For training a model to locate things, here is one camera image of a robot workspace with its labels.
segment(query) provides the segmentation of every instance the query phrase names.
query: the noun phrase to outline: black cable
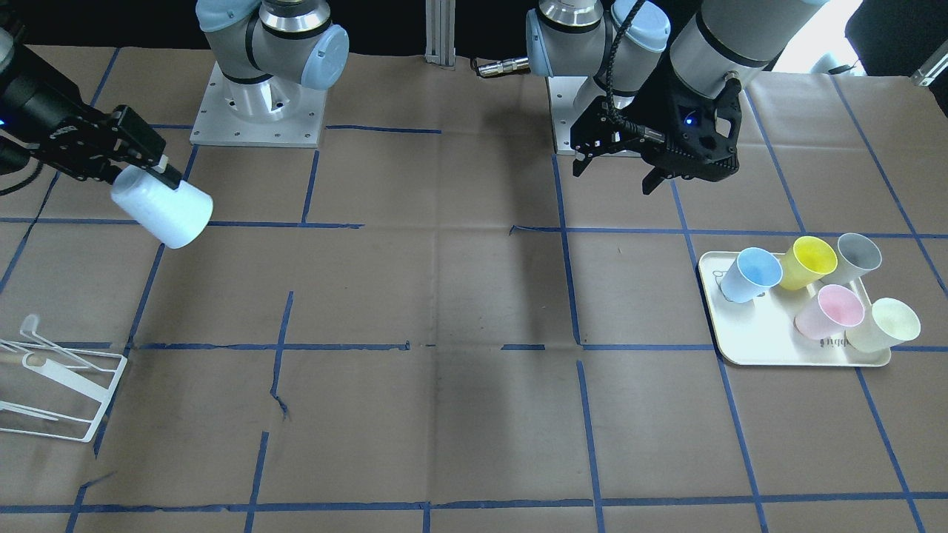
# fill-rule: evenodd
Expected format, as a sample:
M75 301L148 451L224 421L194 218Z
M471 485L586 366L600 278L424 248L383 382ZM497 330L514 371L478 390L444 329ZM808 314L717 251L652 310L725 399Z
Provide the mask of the black cable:
M0 196L6 196L7 194L10 194L10 193L16 193L20 189L23 189L25 186L29 185L37 177L39 177L42 171L43 171L43 161L38 161L36 164L36 168L33 170L33 173L27 176L27 179L24 179L20 183L17 183L16 185L13 185L11 187L7 187L6 189L0 189Z
M629 31L629 27L632 26L632 19L635 18L635 15L638 14L639 9L642 8L645 2L646 0L638 0L638 2L632 6L632 9L629 10L629 14L626 15L626 20L622 21L622 26L619 27L619 30L615 33L615 38L612 39L612 47L609 49L609 58L606 62L606 103L608 105L606 115L613 124L623 125L638 135L641 135L638 131L641 127L620 117L619 110L615 107L615 102L613 101L615 92L612 88L612 70L615 65L615 55L619 51L619 45L622 44L623 37L625 37L626 32Z

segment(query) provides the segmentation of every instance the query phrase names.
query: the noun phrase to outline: white cup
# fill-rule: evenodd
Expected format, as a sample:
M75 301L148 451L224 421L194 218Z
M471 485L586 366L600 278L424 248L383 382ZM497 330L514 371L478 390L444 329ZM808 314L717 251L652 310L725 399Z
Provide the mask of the white cup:
M214 207L207 193L187 181L171 189L133 166L116 177L112 201L168 248L181 248L194 240Z
M911 307L894 298L880 298L868 309L863 323L847 330L846 340L871 354L917 339L920 333L919 316Z
M883 263L879 247L859 233L844 233L836 240L839 263L832 273L823 276L823 283L845 285L871 272Z

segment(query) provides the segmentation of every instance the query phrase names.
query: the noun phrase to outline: tray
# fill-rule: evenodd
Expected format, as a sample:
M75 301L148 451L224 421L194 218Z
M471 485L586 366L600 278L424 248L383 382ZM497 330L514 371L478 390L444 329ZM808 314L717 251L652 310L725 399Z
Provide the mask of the tray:
M713 333L721 354L729 361L741 365L879 367L892 359L888 348L870 354L856 350L842 333L810 340L796 331L793 317L823 286L822 282L795 291L778 285L748 303L728 302L719 283L737 257L735 251L709 251L698 261ZM862 280L846 286L869 307Z

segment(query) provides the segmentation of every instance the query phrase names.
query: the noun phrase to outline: cup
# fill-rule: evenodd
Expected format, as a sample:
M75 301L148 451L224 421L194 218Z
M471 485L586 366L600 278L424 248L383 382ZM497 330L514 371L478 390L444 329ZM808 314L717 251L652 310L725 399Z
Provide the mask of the cup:
M820 340L859 325L865 315L856 293L841 285L826 285L796 314L793 325L804 337Z
M836 252L823 239L805 235L780 258L783 280L780 286L799 290L836 269Z
M729 302L750 302L761 292L780 283L782 277L783 268L771 252L746 248L724 274L720 291Z
M846 332L852 347L864 353L878 352L917 339L921 322L915 311L894 298L880 298L858 327Z
M844 233L836 241L839 265L823 277L823 283L845 285L861 278L883 263L879 247L868 237L859 233Z
M134 166L116 177L112 201L168 248L181 248L194 240L214 207L210 196L187 181L171 189Z

